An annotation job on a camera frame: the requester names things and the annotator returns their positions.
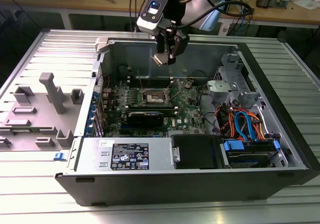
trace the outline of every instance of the power supply label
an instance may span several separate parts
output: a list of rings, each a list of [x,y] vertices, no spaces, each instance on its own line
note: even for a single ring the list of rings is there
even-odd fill
[[[113,144],[112,170],[149,170],[148,144]]]

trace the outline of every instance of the motherboard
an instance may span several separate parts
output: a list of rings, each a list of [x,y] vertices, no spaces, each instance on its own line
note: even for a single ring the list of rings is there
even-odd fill
[[[197,108],[198,87],[186,88],[186,81],[179,79],[167,81],[164,88],[159,85],[141,83],[138,87],[119,81],[105,89],[105,137],[205,134],[204,119]]]

